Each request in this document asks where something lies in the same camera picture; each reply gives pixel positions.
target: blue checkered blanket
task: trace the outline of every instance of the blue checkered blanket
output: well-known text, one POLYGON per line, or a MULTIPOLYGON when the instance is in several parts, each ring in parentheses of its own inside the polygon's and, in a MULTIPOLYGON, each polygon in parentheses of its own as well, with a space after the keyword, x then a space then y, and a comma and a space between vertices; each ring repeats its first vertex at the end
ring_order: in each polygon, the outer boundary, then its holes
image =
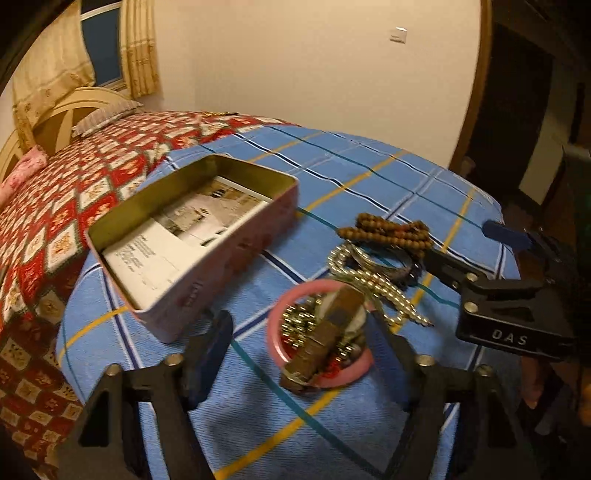
MULTIPOLYGON (((300 398, 282 390, 265 346, 265 320, 283 292, 326 274, 326 257, 340 243, 334 229, 353 225, 359 212, 408 222, 422 220, 436 248, 490 275, 518 278, 512 252, 485 238, 484 220, 502 220, 501 207, 453 173, 391 145, 300 127, 264 127, 169 153, 144 185, 211 153, 256 161, 300 180, 304 215, 263 252, 216 303, 231 312, 235 335, 209 399, 191 420, 207 460, 223 478, 340 478, 379 476, 392 455, 406 414, 371 370, 342 390, 300 398)), ((407 292, 435 327, 401 330, 418 353, 442 364, 492 365, 509 393, 519 381, 517 357, 462 342, 454 335, 459 296, 425 275, 407 292)), ((80 399, 88 398, 105 366, 126 369, 159 363, 180 352, 186 338, 159 343, 128 312, 90 255, 67 306, 56 351, 80 399)), ((453 444, 456 406, 448 406, 433 468, 443 479, 453 444)), ((141 406, 147 454, 155 480, 167 479, 153 410, 141 406)))

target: booklet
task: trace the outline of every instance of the booklet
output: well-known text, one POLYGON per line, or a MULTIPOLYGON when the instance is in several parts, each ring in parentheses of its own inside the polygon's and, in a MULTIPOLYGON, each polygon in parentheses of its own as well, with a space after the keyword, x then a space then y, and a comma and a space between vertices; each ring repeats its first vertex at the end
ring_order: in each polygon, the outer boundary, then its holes
POLYGON ((215 177, 103 252, 137 307, 152 306, 199 259, 271 199, 215 177))

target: brown beads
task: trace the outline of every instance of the brown beads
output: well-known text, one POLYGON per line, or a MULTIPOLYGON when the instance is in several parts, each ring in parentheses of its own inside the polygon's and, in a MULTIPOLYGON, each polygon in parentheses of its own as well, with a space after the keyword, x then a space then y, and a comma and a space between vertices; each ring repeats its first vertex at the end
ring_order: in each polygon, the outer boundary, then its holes
POLYGON ((339 228, 336 232, 339 237, 353 242, 374 242, 404 248, 419 258, 424 255, 422 250, 433 247, 429 228, 420 220, 400 224, 369 213, 360 213, 355 227, 339 228))

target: pink tin box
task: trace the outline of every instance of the pink tin box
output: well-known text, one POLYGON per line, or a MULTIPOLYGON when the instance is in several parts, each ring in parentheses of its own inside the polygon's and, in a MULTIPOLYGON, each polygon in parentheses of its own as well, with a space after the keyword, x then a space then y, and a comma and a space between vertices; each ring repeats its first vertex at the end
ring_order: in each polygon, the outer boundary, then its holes
POLYGON ((209 155, 115 206, 86 239, 130 311, 170 343, 289 228, 297 200, 297 178, 209 155))

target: metal bead chain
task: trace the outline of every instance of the metal bead chain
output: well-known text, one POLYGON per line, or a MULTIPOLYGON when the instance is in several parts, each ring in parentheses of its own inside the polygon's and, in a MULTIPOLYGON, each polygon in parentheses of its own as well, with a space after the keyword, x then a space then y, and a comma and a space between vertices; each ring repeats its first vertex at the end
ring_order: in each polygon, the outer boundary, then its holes
MULTIPOLYGON (((398 314, 395 317, 386 316, 389 325, 401 325, 405 318, 409 318, 421 326, 433 326, 433 324, 422 315, 419 315, 415 310, 413 304, 407 299, 402 291, 396 287, 386 276, 379 273, 372 273, 367 270, 355 270, 345 266, 346 260, 352 255, 352 248, 355 248, 350 242, 345 242, 336 247, 328 256, 328 266, 330 272, 335 277, 348 278, 355 283, 367 288, 371 293, 378 297, 384 297, 389 300, 398 314)), ((358 254, 361 254, 367 259, 367 253, 358 249, 358 254)))
MULTIPOLYGON (((281 323, 281 338, 297 350, 308 338, 311 332, 320 323, 314 312, 316 307, 322 302, 324 295, 312 295, 304 303, 296 303, 286 308, 283 312, 281 323)), ((343 366, 356 360, 363 352, 365 338, 359 332, 359 335, 343 337, 336 347, 335 358, 343 366)))

